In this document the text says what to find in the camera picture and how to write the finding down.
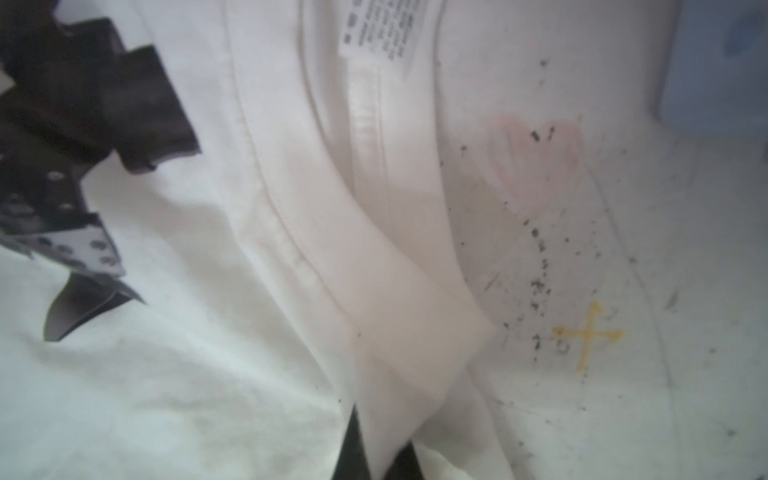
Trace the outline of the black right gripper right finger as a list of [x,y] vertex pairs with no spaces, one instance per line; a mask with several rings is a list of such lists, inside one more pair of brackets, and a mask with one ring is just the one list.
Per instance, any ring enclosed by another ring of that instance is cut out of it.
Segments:
[[409,442],[395,457],[384,476],[385,480],[424,480],[412,442]]

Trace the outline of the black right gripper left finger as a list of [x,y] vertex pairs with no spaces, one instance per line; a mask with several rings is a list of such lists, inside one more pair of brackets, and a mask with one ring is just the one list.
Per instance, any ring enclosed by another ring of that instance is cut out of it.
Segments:
[[357,408],[351,411],[332,480],[370,480]]

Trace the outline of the white t-shirt with robot print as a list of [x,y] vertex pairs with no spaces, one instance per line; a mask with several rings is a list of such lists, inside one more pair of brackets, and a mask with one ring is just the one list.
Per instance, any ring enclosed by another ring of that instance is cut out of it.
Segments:
[[514,475],[439,164],[440,1],[1,5],[1,475]]

